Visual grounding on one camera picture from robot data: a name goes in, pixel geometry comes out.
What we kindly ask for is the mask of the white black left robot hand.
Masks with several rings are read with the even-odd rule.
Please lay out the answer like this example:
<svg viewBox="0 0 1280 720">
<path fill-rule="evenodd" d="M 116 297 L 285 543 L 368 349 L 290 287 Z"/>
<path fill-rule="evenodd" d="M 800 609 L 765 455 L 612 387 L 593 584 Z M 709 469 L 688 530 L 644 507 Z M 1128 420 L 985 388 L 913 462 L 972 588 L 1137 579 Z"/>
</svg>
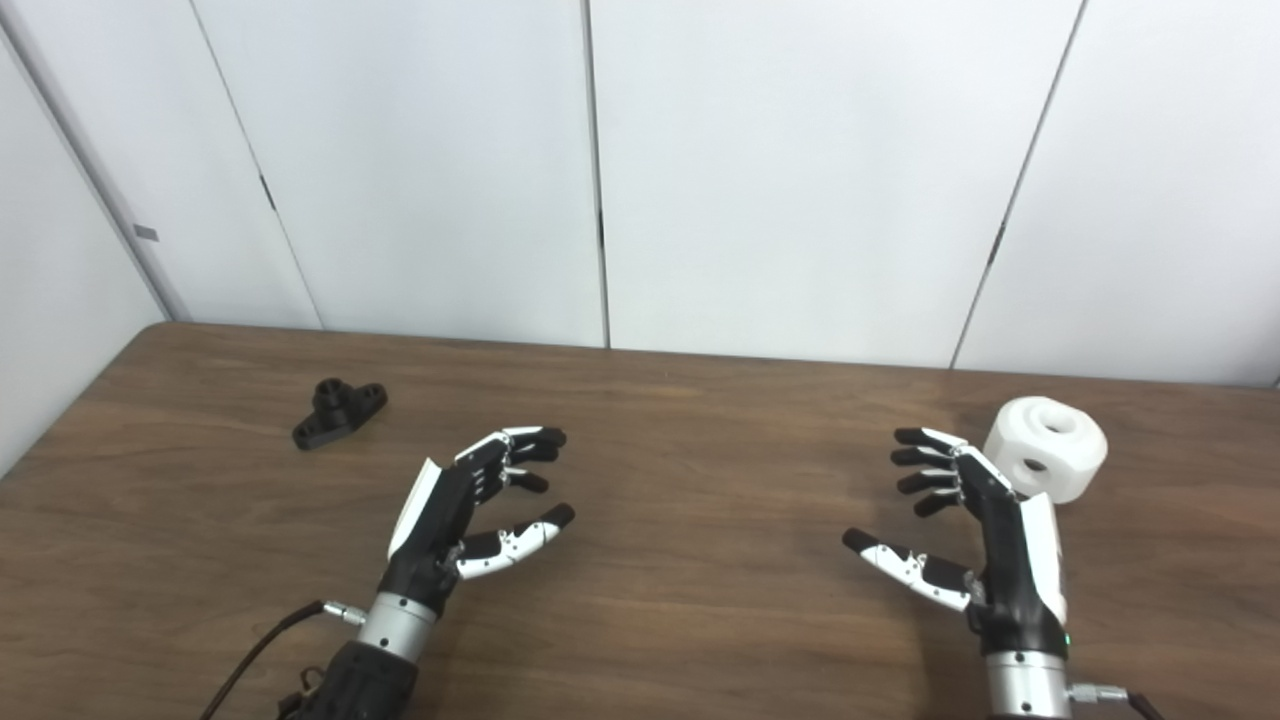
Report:
<svg viewBox="0 0 1280 720">
<path fill-rule="evenodd" d="M 447 466 L 426 460 L 392 532 L 378 593 L 442 615 L 461 582 L 503 571 L 543 550 L 576 518 L 568 503 L 506 529 L 468 528 L 476 509 L 504 489 L 547 492 L 548 480 L 525 465 L 557 460 L 566 442 L 554 427 L 504 428 L 457 452 Z"/>
</svg>

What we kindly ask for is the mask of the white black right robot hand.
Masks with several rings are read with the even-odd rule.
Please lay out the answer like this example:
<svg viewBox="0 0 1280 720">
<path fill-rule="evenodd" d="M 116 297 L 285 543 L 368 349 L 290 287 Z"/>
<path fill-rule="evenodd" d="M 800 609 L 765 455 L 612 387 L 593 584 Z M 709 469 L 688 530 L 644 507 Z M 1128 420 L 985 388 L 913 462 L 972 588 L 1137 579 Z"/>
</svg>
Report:
<svg viewBox="0 0 1280 720">
<path fill-rule="evenodd" d="M 978 447 L 950 433 L 901 427 L 890 460 L 911 474 L 900 495 L 916 497 L 914 512 L 931 518 L 963 507 L 980 528 L 984 564 L 973 569 L 879 539 L 855 527 L 842 542 L 858 557 L 910 591 L 963 612 L 980 653 L 1069 656 L 1059 546 L 1033 530 L 1030 498 Z"/>
</svg>

